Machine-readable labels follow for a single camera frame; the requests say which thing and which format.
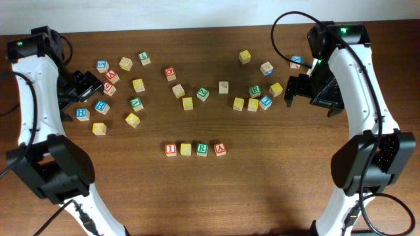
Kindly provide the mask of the red a block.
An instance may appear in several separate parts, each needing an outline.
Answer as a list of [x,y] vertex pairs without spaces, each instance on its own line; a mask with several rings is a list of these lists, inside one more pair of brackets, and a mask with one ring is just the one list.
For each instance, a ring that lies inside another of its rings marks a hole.
[[113,69],[110,69],[109,71],[107,71],[105,73],[105,76],[107,80],[109,80],[109,82],[111,82],[112,84],[115,84],[116,82],[119,81],[119,75]]
[[226,145],[224,142],[217,143],[214,145],[216,156],[226,155]]

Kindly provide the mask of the plain wood block centre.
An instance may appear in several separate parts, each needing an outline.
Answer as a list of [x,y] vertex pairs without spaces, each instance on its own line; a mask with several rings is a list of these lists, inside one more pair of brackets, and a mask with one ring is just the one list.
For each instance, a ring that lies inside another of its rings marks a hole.
[[183,87],[182,87],[181,84],[175,85],[172,88],[172,91],[173,91],[173,93],[174,93],[174,95],[175,95],[176,98],[181,98],[181,97],[183,97],[185,95],[185,91],[184,91],[184,89],[183,89]]

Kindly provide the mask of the red I block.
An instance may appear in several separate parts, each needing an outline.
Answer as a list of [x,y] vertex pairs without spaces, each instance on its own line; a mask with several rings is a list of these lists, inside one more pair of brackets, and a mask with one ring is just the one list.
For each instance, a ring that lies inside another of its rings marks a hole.
[[165,154],[167,157],[174,157],[177,155],[177,146],[176,144],[166,144],[165,145]]

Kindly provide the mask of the green L block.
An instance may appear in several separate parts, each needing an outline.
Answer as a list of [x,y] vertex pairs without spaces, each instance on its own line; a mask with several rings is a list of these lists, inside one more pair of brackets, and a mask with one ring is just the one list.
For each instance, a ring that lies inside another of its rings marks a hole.
[[146,51],[139,53],[138,54],[138,57],[139,57],[140,63],[143,66],[148,65],[148,64],[151,63],[150,56],[149,56],[149,54]]

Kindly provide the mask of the plain wood yellow-side block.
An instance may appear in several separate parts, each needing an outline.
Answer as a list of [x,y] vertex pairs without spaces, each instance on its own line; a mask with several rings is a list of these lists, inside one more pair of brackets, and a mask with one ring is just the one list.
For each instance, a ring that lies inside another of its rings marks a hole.
[[130,71],[133,66],[133,62],[130,58],[122,57],[119,62],[119,66],[121,69],[124,69],[125,71]]

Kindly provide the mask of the red 6 block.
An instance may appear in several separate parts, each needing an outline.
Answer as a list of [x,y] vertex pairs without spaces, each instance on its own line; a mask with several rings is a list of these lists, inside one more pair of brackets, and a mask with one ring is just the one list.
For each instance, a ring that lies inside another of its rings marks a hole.
[[104,94],[107,94],[108,96],[112,96],[115,93],[116,88],[112,83],[106,81],[104,83],[103,91],[104,91]]

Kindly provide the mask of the yellow C block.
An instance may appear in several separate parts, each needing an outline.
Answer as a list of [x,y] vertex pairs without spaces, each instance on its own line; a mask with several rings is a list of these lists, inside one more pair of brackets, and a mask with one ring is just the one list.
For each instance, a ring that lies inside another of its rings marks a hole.
[[192,145],[187,143],[181,143],[180,145],[180,154],[182,156],[191,156],[192,154]]

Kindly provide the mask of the yellow O block far left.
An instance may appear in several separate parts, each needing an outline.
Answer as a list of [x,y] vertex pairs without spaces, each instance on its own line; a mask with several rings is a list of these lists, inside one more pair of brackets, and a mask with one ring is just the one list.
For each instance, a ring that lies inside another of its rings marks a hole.
[[104,123],[93,123],[92,132],[97,136],[106,135],[107,126]]

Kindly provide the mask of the blue S block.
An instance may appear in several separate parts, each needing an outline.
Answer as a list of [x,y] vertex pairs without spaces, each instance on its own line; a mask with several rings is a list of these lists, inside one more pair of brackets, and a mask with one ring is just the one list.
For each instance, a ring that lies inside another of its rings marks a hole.
[[99,73],[106,73],[109,70],[109,63],[106,60],[97,60],[96,69]]

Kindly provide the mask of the yellow O block tilted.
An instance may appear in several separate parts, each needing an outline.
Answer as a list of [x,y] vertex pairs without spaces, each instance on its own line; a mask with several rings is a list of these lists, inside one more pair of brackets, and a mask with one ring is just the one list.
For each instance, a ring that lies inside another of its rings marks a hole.
[[125,121],[132,126],[133,128],[136,128],[140,124],[140,119],[134,114],[130,113],[126,118]]

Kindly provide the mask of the blue I block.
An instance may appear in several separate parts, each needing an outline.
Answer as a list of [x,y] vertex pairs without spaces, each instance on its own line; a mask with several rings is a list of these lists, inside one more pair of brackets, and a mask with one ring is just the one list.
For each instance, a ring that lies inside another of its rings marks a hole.
[[263,110],[267,110],[272,105],[272,99],[269,96],[263,96],[259,100],[259,106],[263,108]]

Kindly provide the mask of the green r block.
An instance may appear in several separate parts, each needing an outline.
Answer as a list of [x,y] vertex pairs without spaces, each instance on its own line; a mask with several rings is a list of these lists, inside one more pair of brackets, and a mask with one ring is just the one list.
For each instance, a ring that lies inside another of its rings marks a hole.
[[197,144],[196,154],[200,157],[206,157],[208,153],[208,145],[203,143]]
[[253,85],[249,88],[249,95],[251,98],[256,98],[261,95],[261,87],[259,85]]

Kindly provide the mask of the blue X block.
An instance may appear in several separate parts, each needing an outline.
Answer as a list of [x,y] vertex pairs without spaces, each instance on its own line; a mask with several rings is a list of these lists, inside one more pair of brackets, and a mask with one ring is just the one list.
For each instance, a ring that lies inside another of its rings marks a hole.
[[299,69],[302,64],[302,56],[293,55],[291,57],[290,68],[291,69]]

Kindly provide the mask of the blue H block tilted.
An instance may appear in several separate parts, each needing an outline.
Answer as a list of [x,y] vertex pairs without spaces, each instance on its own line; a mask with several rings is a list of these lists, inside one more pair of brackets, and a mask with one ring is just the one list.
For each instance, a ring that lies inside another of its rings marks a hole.
[[108,105],[108,103],[99,100],[95,106],[94,106],[95,110],[97,110],[97,112],[105,115],[107,114],[107,112],[110,110],[110,106]]

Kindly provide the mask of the plain wood block upright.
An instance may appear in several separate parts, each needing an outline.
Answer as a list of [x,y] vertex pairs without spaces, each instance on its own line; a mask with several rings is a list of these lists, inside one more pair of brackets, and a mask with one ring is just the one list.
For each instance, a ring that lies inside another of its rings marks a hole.
[[220,81],[219,82],[219,93],[220,94],[228,94],[228,91],[229,91],[228,81]]

